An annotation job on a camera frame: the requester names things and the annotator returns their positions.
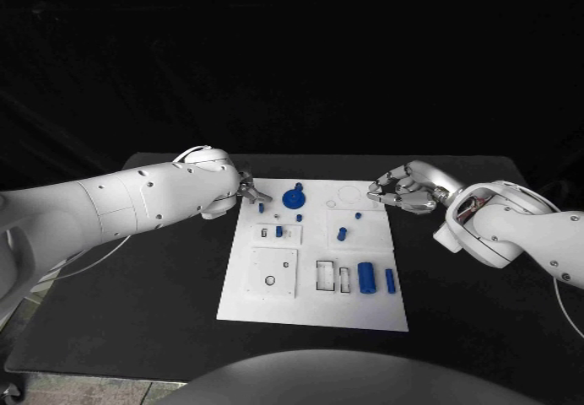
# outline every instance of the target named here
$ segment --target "white board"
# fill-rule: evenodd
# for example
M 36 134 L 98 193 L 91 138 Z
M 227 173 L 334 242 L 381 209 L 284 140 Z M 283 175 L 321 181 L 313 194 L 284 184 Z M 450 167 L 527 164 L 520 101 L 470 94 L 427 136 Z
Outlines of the white board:
M 407 332 L 393 233 L 385 206 L 367 198 L 370 182 L 254 182 L 274 201 L 264 203 L 264 213 L 259 203 L 243 202 L 217 319 Z M 297 182 L 308 201 L 302 208 L 289 209 L 283 195 Z M 277 226 L 283 226 L 282 237 L 276 237 Z M 341 227 L 346 228 L 344 241 L 338 240 Z M 334 262 L 332 292 L 316 289 L 319 261 Z M 359 291 L 361 262 L 374 265 L 375 294 Z M 344 282 L 348 272 L 349 293 L 341 292 L 341 268 Z M 396 294 L 387 289 L 387 268 L 394 270 Z

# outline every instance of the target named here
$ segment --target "blue object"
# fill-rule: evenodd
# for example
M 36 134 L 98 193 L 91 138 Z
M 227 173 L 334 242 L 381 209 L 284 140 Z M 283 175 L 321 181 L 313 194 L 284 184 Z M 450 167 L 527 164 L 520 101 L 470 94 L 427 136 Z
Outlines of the blue object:
M 359 273 L 359 290 L 362 294 L 374 294 L 378 291 L 375 287 L 374 265 L 370 262 L 359 263 L 357 271 Z
M 394 271 L 391 268 L 385 269 L 387 292 L 396 294 Z
M 289 190 L 284 193 L 284 196 L 283 196 L 284 206 L 289 209 L 299 209 L 305 205 L 306 201 L 308 201 L 308 198 L 305 196 L 305 193 L 302 192 L 302 184 L 296 183 L 295 189 Z
M 346 238 L 346 228 L 341 228 L 341 229 L 339 229 L 338 239 L 339 239 L 341 241 L 344 241 L 345 238 Z

